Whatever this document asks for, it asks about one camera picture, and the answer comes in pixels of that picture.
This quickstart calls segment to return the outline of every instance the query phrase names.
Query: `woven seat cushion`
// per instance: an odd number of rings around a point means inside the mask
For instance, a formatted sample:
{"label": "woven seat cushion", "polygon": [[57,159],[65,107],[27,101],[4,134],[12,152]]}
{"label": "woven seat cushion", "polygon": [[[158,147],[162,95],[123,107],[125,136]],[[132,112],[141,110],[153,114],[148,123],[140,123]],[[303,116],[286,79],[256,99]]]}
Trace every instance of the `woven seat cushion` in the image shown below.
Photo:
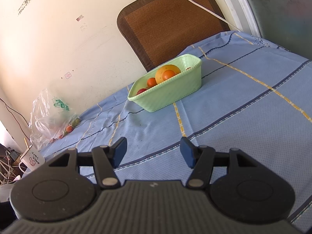
{"label": "woven seat cushion", "polygon": [[[215,0],[194,0],[223,17]],[[187,46],[229,27],[187,0],[137,0],[118,15],[117,26],[147,71]]]}

